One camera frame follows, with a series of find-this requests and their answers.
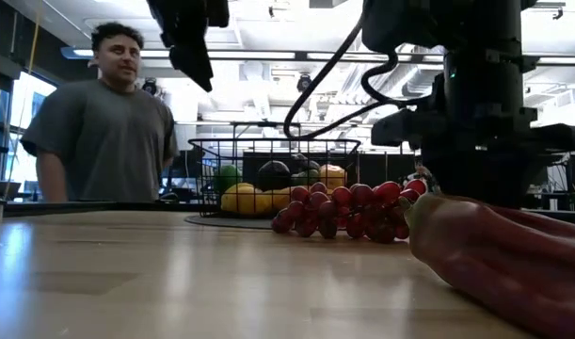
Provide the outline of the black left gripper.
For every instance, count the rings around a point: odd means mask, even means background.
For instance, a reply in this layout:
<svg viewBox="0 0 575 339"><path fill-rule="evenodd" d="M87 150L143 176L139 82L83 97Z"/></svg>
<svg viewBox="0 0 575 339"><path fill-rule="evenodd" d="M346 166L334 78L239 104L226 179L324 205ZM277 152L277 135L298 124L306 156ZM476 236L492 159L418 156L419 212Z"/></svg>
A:
<svg viewBox="0 0 575 339"><path fill-rule="evenodd" d="M206 92L213 90L214 77L204 37L211 27L229 25L227 0L147 0L160 38L169 49L172 67Z"/></svg>

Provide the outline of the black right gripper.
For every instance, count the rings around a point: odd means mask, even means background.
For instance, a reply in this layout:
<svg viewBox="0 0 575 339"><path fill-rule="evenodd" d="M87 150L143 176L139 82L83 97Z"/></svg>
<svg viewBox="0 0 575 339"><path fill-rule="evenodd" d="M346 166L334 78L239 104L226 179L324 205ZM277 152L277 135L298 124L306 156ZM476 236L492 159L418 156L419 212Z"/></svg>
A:
<svg viewBox="0 0 575 339"><path fill-rule="evenodd" d="M549 155L528 153L575 151L575 126L531 126L537 111L523 103L522 75L536 63L535 57L490 50L450 51L431 94L393 101L399 110L373 125L371 143L408 142L423 152L442 193L477 201L483 199L480 167L471 153L493 152L485 165L484 201L521 208L530 184L551 162ZM505 153L513 151L527 153Z"/></svg>

